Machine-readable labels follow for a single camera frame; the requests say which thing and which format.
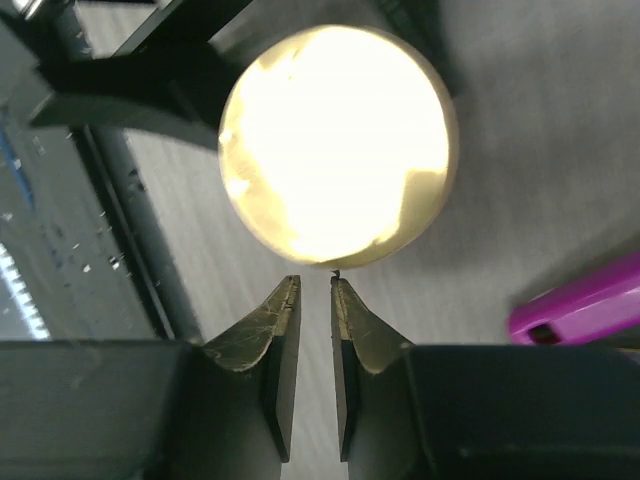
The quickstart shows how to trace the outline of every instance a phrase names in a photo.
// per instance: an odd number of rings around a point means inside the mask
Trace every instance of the pink object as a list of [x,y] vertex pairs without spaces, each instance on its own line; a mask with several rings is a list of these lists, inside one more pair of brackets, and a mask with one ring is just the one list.
[[640,253],[516,308],[509,334],[523,345],[581,344],[640,323]]

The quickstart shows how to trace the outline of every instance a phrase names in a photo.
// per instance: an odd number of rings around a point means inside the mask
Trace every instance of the gray surface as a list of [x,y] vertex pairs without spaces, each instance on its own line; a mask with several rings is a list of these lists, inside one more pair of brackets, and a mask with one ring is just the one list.
[[[254,32],[254,43],[263,45],[315,23],[376,23],[370,10],[350,5],[256,0],[217,42],[227,48],[234,35]],[[640,6],[447,0],[443,8],[466,82],[457,100],[462,158],[451,200],[414,244],[346,277],[374,311],[416,341],[504,342],[514,301],[640,227]],[[93,45],[105,54],[144,16],[126,8],[82,10]],[[262,48],[242,45],[233,54],[250,57]],[[283,275],[302,274],[293,460],[283,478],[343,478],[329,273],[291,265],[253,239],[231,210],[212,154],[130,137],[208,336],[249,312]]]

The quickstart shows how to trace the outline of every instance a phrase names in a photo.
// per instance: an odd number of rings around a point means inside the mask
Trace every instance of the gray table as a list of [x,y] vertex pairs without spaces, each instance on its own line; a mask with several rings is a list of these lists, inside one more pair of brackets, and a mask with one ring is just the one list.
[[[98,54],[149,11],[83,7]],[[539,293],[640,231],[640,4],[635,0],[447,0],[465,81],[452,197],[415,243],[347,272],[363,299],[418,342],[505,342],[513,302]],[[303,27],[377,25],[364,2],[255,0],[215,42],[250,60]],[[131,148],[208,337],[285,274],[304,283],[293,460],[283,478],[344,478],[338,463],[329,273],[289,264],[232,212],[216,158],[129,132]]]

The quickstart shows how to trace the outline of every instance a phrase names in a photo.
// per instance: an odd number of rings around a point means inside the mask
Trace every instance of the blue wire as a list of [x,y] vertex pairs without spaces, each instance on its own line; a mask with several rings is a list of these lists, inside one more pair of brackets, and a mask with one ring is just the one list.
[[20,191],[27,201],[29,210],[31,210],[31,212],[33,213],[36,210],[33,191],[31,190],[29,180],[22,171],[22,167],[18,164],[18,157],[16,156],[15,151],[13,150],[13,147],[9,142],[9,137],[7,136],[6,131],[4,130],[3,120],[4,119],[2,118],[2,116],[0,116],[0,150],[4,154],[5,161],[7,163],[7,166],[9,167],[9,170],[11,170],[13,177],[18,182],[18,186],[20,187]]

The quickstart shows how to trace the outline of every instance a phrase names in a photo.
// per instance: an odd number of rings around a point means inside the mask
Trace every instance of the bright light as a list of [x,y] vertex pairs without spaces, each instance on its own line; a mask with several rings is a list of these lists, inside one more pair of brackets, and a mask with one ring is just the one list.
[[446,197],[457,153],[446,100],[433,68],[391,36],[325,26],[289,37],[228,100],[219,153],[231,201],[289,259],[377,260],[419,235]]

